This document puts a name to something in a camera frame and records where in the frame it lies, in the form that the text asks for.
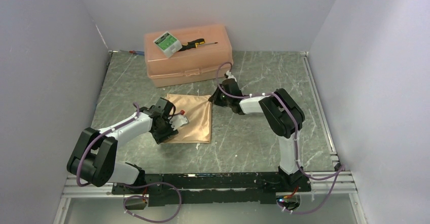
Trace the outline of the peach satin napkin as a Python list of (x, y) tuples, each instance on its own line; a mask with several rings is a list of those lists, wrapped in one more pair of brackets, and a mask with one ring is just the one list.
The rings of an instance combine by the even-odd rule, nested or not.
[(178, 129), (178, 134), (171, 137), (167, 143), (210, 143), (212, 104), (210, 96), (167, 94), (165, 97), (172, 102), (176, 109), (185, 112), (189, 123)]

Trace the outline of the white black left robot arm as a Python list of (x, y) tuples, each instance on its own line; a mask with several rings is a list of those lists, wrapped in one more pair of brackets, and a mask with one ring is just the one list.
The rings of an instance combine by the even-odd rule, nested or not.
[(135, 164), (117, 161), (118, 148), (146, 133), (157, 144), (166, 142), (188, 122), (176, 112), (172, 102), (162, 97), (150, 107), (133, 105), (136, 111), (120, 122), (101, 129), (89, 127), (81, 132), (66, 166), (76, 176), (79, 187), (119, 183), (134, 194), (142, 192), (146, 186), (145, 171)]

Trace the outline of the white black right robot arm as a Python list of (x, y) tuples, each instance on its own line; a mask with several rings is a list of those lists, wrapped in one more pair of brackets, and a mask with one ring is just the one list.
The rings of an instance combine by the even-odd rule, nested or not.
[(292, 191), (298, 186), (299, 179), (304, 176), (298, 139), (305, 115), (285, 89), (244, 95), (235, 79), (225, 79), (218, 84), (208, 101), (229, 107), (239, 115), (263, 114), (279, 142), (279, 184), (285, 191)]

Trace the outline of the peach plastic storage box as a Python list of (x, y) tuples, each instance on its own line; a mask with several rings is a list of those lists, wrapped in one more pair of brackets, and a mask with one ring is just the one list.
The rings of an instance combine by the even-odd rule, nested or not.
[(234, 62), (227, 30), (222, 24), (174, 29), (169, 32), (181, 44), (200, 38), (205, 39), (207, 43), (218, 43), (176, 52), (167, 58), (153, 43), (153, 40), (164, 32), (145, 34), (144, 53), (147, 75), (156, 87), (214, 79), (222, 76), (229, 68), (226, 62)]

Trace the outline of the yellow black screwdriver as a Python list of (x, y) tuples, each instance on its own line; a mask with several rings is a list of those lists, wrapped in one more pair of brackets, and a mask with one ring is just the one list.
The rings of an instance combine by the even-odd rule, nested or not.
[(199, 46), (214, 45), (214, 44), (217, 44), (217, 43), (218, 42), (207, 43), (205, 41), (205, 39), (200, 38), (200, 39), (196, 39), (196, 40), (187, 42), (186, 44), (182, 44), (182, 47), (179, 49), (179, 52), (190, 50), (190, 49), (196, 49)]

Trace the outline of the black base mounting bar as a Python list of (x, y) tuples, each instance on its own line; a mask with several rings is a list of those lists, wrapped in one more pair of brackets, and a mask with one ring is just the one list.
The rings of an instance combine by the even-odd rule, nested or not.
[(168, 204), (206, 204), (259, 202), (273, 204), (275, 199), (292, 192), (310, 192), (311, 183), (303, 176), (294, 184), (282, 180), (279, 171), (146, 174), (132, 188), (118, 183), (114, 195), (142, 195), (149, 197), (150, 207)]

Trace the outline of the green white small box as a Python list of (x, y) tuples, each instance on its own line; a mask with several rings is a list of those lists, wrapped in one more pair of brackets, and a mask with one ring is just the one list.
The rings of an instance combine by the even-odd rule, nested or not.
[(159, 37), (153, 40), (153, 43), (167, 58), (170, 58), (174, 53), (178, 52), (182, 48), (181, 42), (169, 31), (162, 33)]

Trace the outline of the red blue pen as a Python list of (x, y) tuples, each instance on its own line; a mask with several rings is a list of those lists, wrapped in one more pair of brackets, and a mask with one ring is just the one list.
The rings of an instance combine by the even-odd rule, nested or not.
[(145, 55), (145, 53), (143, 51), (135, 51), (135, 50), (130, 50), (130, 51), (120, 50), (120, 52), (125, 52), (125, 53), (134, 54), (134, 55), (140, 55), (140, 56)]

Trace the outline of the aluminium frame rail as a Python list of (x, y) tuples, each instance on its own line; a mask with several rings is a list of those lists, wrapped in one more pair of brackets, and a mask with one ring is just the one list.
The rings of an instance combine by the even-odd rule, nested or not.
[(120, 198), (126, 214), (135, 216), (136, 210), (171, 204), (248, 203), (278, 204), (283, 212), (303, 214), (299, 204), (302, 196), (314, 199), (322, 195), (324, 201), (333, 194), (349, 196), (357, 223), (366, 223), (352, 173), (342, 171), (340, 160), (328, 129), (326, 117), (314, 85), (306, 53), (301, 53), (317, 110), (327, 136), (333, 172), (313, 171), (306, 174), (274, 172), (147, 174), (145, 185), (136, 188), (121, 183), (102, 187), (81, 188), (68, 182), (60, 199), (55, 223), (65, 223), (73, 199)]

